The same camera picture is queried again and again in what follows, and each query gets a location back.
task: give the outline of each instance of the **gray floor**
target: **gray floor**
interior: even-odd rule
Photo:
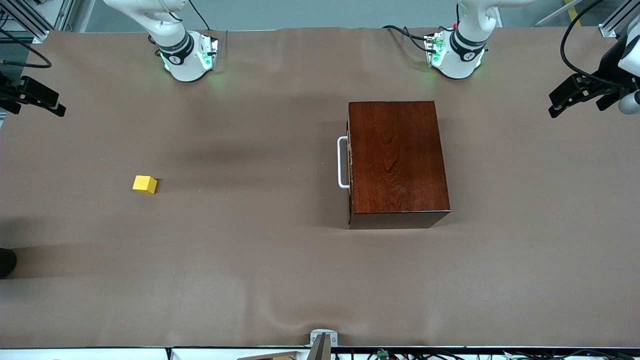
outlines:
[[[19,44],[0,44],[0,58],[2,58],[3,60],[24,61],[26,60],[28,54],[29,51]],[[2,66],[0,71],[3,73],[3,75],[9,78],[18,79],[22,74],[22,67],[7,65]]]
[[[329,26],[380,28],[388,24],[423,28],[450,26],[456,19],[453,0],[193,0],[193,3],[212,29],[230,31]],[[620,3],[621,0],[606,0],[589,12],[582,24],[597,25]],[[563,0],[538,0],[521,8],[503,8],[502,21],[505,27],[533,26],[562,5]],[[203,27],[189,5],[178,15],[189,29]],[[545,25],[567,26],[569,23],[569,15],[564,13]],[[139,32],[141,28],[102,0],[95,0],[86,31]]]

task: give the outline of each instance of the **metal bracket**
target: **metal bracket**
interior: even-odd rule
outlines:
[[[0,0],[0,6],[40,43],[49,31],[54,29],[49,21],[25,0]]]
[[[316,340],[316,337],[318,337],[318,336],[320,336],[320,335],[322,335],[324,333],[329,335],[329,338],[331,339],[331,346],[332,347],[338,346],[338,332],[337,331],[333,331],[333,330],[329,330],[329,329],[311,330],[311,333],[309,334],[309,346],[313,346],[314,341]]]
[[[613,38],[625,32],[627,24],[640,14],[637,0],[625,0],[611,15],[598,25],[605,38]]]

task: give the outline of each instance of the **black shoe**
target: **black shoe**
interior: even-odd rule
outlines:
[[[9,275],[15,269],[16,263],[17,258],[13,251],[0,248],[0,279]]]

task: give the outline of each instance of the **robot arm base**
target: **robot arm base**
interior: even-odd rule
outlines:
[[[200,79],[206,72],[214,70],[218,57],[218,39],[188,31],[193,40],[185,56],[161,52],[164,68],[179,81],[190,82]]]
[[[444,30],[433,36],[426,36],[424,45],[427,50],[427,64],[438,69],[451,79],[464,79],[480,66],[484,54],[484,45],[475,49],[466,49],[464,45],[452,45],[454,32]]]

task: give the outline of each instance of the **brown table surface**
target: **brown table surface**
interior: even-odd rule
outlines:
[[[20,262],[0,346],[292,345],[318,327],[343,345],[637,346],[640,119],[549,117],[563,31],[498,29],[464,81],[387,30],[230,33],[195,83],[145,34],[51,34],[54,67],[26,74],[67,116],[25,107],[0,132]],[[568,56],[593,70],[612,44],[576,29]],[[452,213],[347,230],[348,102],[431,99]]]

